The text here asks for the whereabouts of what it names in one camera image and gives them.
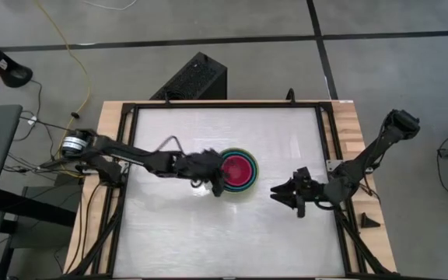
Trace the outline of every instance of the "yellow cable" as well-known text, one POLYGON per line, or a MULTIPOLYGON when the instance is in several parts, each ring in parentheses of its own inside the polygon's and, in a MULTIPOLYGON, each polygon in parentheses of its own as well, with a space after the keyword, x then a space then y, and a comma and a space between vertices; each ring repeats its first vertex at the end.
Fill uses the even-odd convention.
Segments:
MULTIPOLYGON (((80 110, 82 110, 82 108, 89 101, 89 97, 91 96, 91 87, 92 87, 91 78, 89 77, 89 74, 87 73, 86 68, 84 67, 82 62, 70 51, 70 47, 68 45, 67 39, 65 39, 65 36, 61 32, 60 28, 56 25, 56 23, 51 18, 51 16, 46 12, 46 9, 44 9, 44 7, 41 5, 39 0, 34 0, 34 2, 36 3, 37 7, 39 7, 39 9, 43 12, 43 14, 47 17, 47 19, 50 21, 50 23, 53 24, 54 29, 58 32, 58 35, 60 35, 61 39, 63 40, 63 43, 65 43, 65 47, 67 48, 68 55, 70 55, 72 58, 74 58, 74 60, 77 62, 77 64, 81 67, 82 72, 84 72, 84 76, 86 77, 86 81, 87 81, 87 97, 84 100, 84 102, 82 102, 81 106, 77 109, 76 113, 78 114, 80 112, 80 110)), ((67 131, 72 126, 72 123, 74 122, 74 120, 75 120, 75 118, 73 118, 73 117, 70 118, 70 121, 67 124, 67 130, 65 131, 65 133, 61 137, 60 145, 58 146, 58 151, 55 153, 55 155, 58 154, 58 158, 59 159, 60 159, 60 148, 61 148, 61 145, 63 145, 63 140, 65 139, 65 136, 67 135, 67 131)), ((68 174, 69 176, 72 176, 72 177, 82 177, 82 176, 77 176, 77 175, 75 175, 73 173, 70 173, 68 171, 63 171, 63 172, 68 174)))

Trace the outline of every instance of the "black computer tower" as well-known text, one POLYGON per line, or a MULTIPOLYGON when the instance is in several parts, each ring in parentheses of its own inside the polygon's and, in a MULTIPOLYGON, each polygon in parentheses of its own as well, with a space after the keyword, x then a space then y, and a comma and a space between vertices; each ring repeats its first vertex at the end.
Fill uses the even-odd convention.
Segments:
POLYGON ((227 67, 198 52, 150 100, 226 100, 227 67))

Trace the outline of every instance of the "wooden table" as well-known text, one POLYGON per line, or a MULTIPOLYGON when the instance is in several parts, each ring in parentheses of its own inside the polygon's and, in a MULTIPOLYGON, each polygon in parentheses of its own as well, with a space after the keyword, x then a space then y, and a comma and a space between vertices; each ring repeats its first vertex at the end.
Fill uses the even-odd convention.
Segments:
MULTIPOLYGON (((324 100, 300 100, 296 102, 320 102, 324 100)), ((212 102, 257 102, 257 103, 278 103, 278 102, 290 102, 289 100, 186 100, 186 101, 172 101, 173 103, 212 103, 212 102)), ((359 119, 357 118, 357 113, 355 111, 355 104, 352 101, 347 100, 336 100, 336 101, 324 101, 331 102, 333 107, 333 114, 335 119, 335 124, 338 131, 338 139, 341 146, 341 153, 343 155, 343 159, 354 159, 364 148, 365 144, 362 139, 362 132, 359 126, 359 119)), ((97 132, 101 135, 106 135, 112 139, 117 137, 118 126, 121 119, 121 109, 124 103, 163 103, 163 101, 107 101, 103 103, 103 109, 100 115, 100 121, 98 123, 97 132)), ((126 122, 127 127, 125 128, 125 133, 123 135, 123 142, 127 143, 129 137, 129 127, 128 125, 131 123, 129 118, 131 116, 128 115, 128 121, 126 122)), ((327 143, 329 153, 332 159, 336 159, 334 153, 334 143, 333 137, 330 133, 330 125, 327 120, 327 114, 323 112, 323 122, 326 131, 327 143)), ((374 186, 373 177, 368 176, 368 181, 370 187, 376 191, 376 187, 374 186)), ((98 191, 96 191, 93 198, 91 198, 91 194, 93 189, 98 184, 98 176, 89 176, 85 179, 84 187, 83 187, 83 196, 82 196, 82 227, 86 224, 86 206, 90 199, 91 206, 89 210, 89 221, 87 224, 87 236, 86 236, 86 247, 85 252, 89 251, 90 247, 96 241, 98 237, 98 232, 100 229, 100 220, 104 206, 104 200, 106 197, 106 188, 100 187, 98 191)), ((114 199, 112 200, 112 207, 110 207, 110 214, 113 213, 115 205, 117 203, 117 193, 114 193, 114 199)), ((375 255, 375 257, 380 260, 380 262, 391 271, 396 271, 394 257, 392 254, 392 250, 390 247, 390 242, 387 236, 387 229, 385 227, 385 223, 383 220, 383 213, 381 212, 380 204, 374 197, 368 196, 362 190, 359 190, 352 197, 355 215, 357 217, 357 223, 360 226, 360 218, 361 214, 365 212, 371 219, 379 222, 381 227, 379 228, 371 228, 371 229, 360 229, 359 232, 371 250, 371 252, 375 255)), ((75 268, 77 264, 79 264, 82 253, 82 242, 84 236, 81 236, 81 240, 79 242, 79 215, 77 215, 75 220, 74 230, 72 232, 72 238, 70 241, 70 245, 68 248, 67 260, 65 262, 65 270, 71 265, 74 254, 77 250, 77 246, 79 246, 79 256, 75 259, 72 264, 72 269, 75 268)), ((101 254, 100 268, 99 273, 104 273, 107 271, 107 260, 108 254, 110 253, 110 239, 111 235, 103 246, 103 251, 101 254)), ((350 258, 350 263, 353 272, 359 271, 357 259, 355 257, 355 248, 348 236, 346 236, 347 244, 348 244, 348 254, 350 258)))

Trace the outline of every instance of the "black floor stripe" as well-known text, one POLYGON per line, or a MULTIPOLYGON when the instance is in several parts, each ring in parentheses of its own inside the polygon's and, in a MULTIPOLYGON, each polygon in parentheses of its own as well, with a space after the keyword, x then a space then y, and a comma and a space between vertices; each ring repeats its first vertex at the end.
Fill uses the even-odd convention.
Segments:
MULTIPOLYGON (((208 39, 189 40, 157 40, 120 43, 98 43, 98 44, 70 44, 71 50, 94 50, 119 47, 164 47, 164 46, 188 46, 200 44, 240 44, 240 43, 271 43, 271 42, 295 42, 314 40, 314 35, 292 35, 292 36, 261 36, 261 37, 223 37, 208 39)), ((0 47, 2 51, 62 51, 65 45, 47 46, 23 46, 23 47, 0 47)))
POLYGON ((314 29, 314 35, 316 36, 317 50, 319 51, 320 63, 323 67, 324 78, 326 79, 327 90, 331 99, 337 100, 338 93, 336 92, 336 86, 334 86, 333 73, 331 72, 330 61, 327 58, 326 47, 324 46, 322 33, 320 31, 319 19, 317 18, 316 7, 313 0, 306 0, 309 7, 310 20, 312 21, 312 27, 314 29))
POLYGON ((323 40, 360 40, 360 39, 394 39, 420 37, 448 37, 448 31, 400 32, 400 33, 361 33, 323 35, 323 40))

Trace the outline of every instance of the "gray floor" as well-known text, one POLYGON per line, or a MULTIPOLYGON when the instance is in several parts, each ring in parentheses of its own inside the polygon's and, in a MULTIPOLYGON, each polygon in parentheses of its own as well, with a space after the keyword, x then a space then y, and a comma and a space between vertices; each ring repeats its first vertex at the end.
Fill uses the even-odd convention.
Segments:
MULTIPOLYGON (((71 43, 106 43, 312 34, 304 1, 142 1, 125 11, 106 11, 79 1, 43 0, 71 43)), ((98 1, 124 6, 130 0, 98 1)), ((448 30, 448 1, 315 1, 323 33, 448 30)), ((32 0, 0 0, 0 46, 61 44, 32 0)), ((422 119, 414 140, 396 145, 376 172, 378 191, 398 271, 448 278, 448 194, 436 174, 436 149, 448 136, 448 37, 325 42, 340 99, 354 100, 366 141, 376 137, 392 108, 422 119)), ((196 52, 229 68, 230 99, 283 99, 289 87, 299 98, 327 99, 313 41, 76 51, 93 80, 93 96, 76 127, 96 127, 104 100, 148 99, 196 52)), ((65 51, 9 53, 31 67, 44 85, 41 120, 64 125, 80 105, 85 82, 65 51)), ((37 108, 37 87, 9 89, 0 83, 0 104, 37 108)), ((25 124, 19 135, 26 131, 25 124)), ((61 131, 52 131, 57 143, 61 131)), ((49 139, 38 127, 12 152, 30 162, 47 159, 49 139)), ((443 163, 448 186, 448 162, 443 163)), ((4 174, 0 187, 20 192, 47 179, 4 174)), ((25 252, 11 272, 21 278, 56 275, 52 253, 25 252), (39 265, 28 268, 28 260, 39 265)))

